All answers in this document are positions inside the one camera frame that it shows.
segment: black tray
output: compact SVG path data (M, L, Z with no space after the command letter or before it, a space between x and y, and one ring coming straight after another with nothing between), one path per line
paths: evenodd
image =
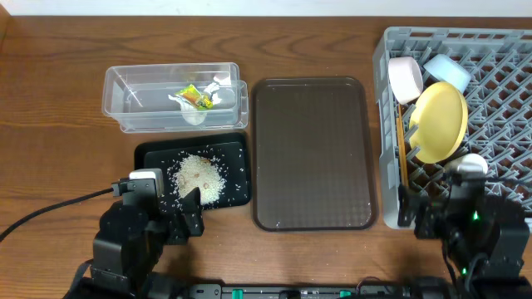
M244 205L251 199L251 182L248 151L245 138L240 133L210 135L182 140L167 140L149 142L139 145L135 149L135 169L158 168L162 169L165 181L164 197L160 198L162 213L172 213L177 206L178 194L172 194L175 186L170 182L172 173L179 170L179 165L171 170L168 168L180 162L189 154L212 159L220 158L216 164L227 173L223 172L226 180L224 194L218 201L205 204L204 209L227 208Z
M266 231L351 230L377 219L366 100L349 77L254 88L254 221Z

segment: white wall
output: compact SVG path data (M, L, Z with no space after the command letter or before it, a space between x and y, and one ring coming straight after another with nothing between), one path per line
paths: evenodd
M12 16L532 17L532 0L0 0L0 3Z

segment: clear plastic container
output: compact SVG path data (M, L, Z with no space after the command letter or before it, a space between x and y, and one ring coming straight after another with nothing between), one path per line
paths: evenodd
M169 96L190 84L218 82L210 110L186 110ZM234 63L113 66L107 70L102 111L126 133L242 129L249 120L248 88Z

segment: plastic tray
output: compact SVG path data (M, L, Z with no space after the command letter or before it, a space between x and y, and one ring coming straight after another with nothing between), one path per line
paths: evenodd
M436 81L422 67L436 54L445 54L473 75L464 95L469 110L468 128L460 148L449 159L466 153L482 155L488 176L532 180L532 31L390 27L373 55L375 95L381 118L382 154L379 159L383 219L397 226L397 188L401 183L397 148L397 102L387 78L390 58L412 56L421 66L425 88ZM442 166L415 158L408 137L409 115L403 109L406 164L410 188L430 196L447 195L439 183ZM532 210L532 190L506 184L486 184L488 194L504 195Z
M224 194L212 204L204 204L203 209L227 208L244 205L251 200L249 158L245 138L240 133L210 135L182 140L149 142L135 149L135 169L159 168L163 171L165 185L161 197L162 213L172 213L177 209L178 194L170 176L179 170L173 167L189 154L197 154L207 159L218 158L215 162L224 170Z
M202 91L215 81L219 90L211 110L181 111L168 98L189 84ZM248 101L234 63L113 66L106 73L102 111L126 133L242 129L248 124ZM192 125L187 116L204 120Z
M377 218L366 100L349 77L254 88L254 221L270 232L354 230Z

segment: yellow wrapper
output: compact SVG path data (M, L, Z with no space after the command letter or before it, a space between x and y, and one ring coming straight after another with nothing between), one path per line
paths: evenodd
M213 102L210 100L209 96L198 91L198 89L192 84L181 91L176 92L175 95L184 97L190 102L190 104L198 109L211 109L213 107Z

